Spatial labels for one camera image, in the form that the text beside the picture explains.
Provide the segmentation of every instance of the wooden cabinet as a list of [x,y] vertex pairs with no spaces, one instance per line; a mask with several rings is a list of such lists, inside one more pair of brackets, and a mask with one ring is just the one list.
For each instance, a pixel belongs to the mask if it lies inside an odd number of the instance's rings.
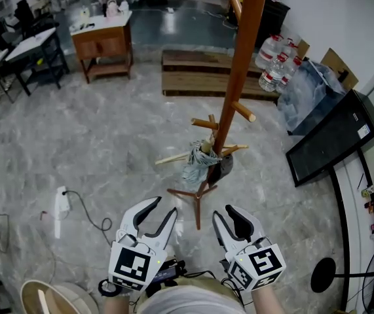
[[[122,27],[107,27],[93,29],[72,36],[76,55],[81,63],[86,82],[95,75],[127,73],[130,78],[130,68],[133,64],[132,39],[130,23]],[[122,56],[119,63],[101,64],[97,58]]]

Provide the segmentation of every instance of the black base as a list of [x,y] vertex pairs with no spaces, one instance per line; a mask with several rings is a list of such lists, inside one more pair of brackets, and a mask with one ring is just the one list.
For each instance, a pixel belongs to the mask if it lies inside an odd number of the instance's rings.
[[310,287],[315,293],[322,293],[331,286],[335,277],[335,262],[332,258],[323,258],[313,270]]

